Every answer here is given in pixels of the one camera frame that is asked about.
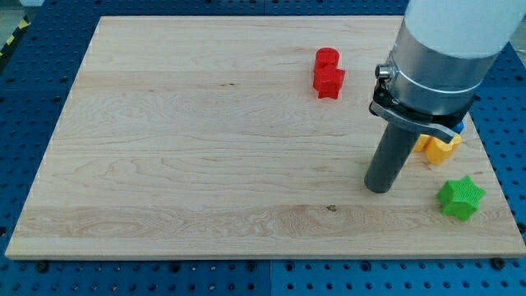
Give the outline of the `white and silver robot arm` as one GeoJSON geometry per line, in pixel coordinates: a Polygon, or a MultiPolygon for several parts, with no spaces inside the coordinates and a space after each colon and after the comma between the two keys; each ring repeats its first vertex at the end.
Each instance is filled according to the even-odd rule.
{"type": "Polygon", "coordinates": [[[385,62],[370,110],[388,122],[383,142],[445,142],[525,16],[525,0],[412,0],[385,62]]]}

